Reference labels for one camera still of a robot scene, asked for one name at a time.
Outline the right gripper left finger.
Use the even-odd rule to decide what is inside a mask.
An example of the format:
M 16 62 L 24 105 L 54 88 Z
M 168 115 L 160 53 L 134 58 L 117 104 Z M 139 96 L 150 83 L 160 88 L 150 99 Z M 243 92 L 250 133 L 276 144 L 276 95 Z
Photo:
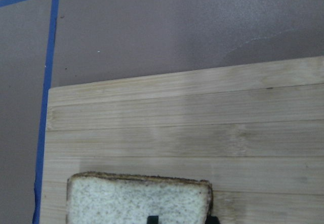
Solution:
M 158 215 L 151 215 L 147 217 L 147 224 L 158 224 L 159 216 Z

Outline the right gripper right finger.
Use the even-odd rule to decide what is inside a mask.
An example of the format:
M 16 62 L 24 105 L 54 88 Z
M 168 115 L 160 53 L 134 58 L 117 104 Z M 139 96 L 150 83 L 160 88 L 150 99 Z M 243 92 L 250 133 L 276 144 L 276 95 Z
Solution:
M 220 224 L 219 219 L 216 216 L 208 216 L 208 224 Z

